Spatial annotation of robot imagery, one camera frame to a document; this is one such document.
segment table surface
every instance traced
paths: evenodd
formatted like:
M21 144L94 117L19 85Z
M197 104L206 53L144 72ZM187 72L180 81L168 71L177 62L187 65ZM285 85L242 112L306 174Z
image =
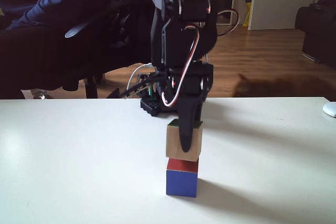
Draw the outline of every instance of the table surface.
M167 196L167 124L133 100L0 101L0 223L335 223L324 98L214 98L197 198Z

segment white mouse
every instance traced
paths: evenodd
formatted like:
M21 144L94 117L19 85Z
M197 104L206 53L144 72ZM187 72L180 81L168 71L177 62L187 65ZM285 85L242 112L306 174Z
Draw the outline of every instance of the white mouse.
M336 118L336 102L329 102L323 107L323 111Z

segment block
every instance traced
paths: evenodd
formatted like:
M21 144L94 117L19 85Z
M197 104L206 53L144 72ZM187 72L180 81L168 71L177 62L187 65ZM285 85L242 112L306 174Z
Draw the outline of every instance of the block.
M166 194L196 198L197 162L169 158L167 165Z
M196 162L201 153L203 122L194 122L193 139L190 150L182 150L178 119L173 120L167 127L166 157Z

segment wooden block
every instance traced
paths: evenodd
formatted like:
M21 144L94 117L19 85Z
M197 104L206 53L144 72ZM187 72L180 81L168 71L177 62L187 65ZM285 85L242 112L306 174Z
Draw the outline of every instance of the wooden block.
M201 153L203 122L194 122L191 148L187 153L181 147L178 122L175 119L167 127L166 157L195 162Z
M166 194L183 197L197 196L197 162L169 158L167 165Z

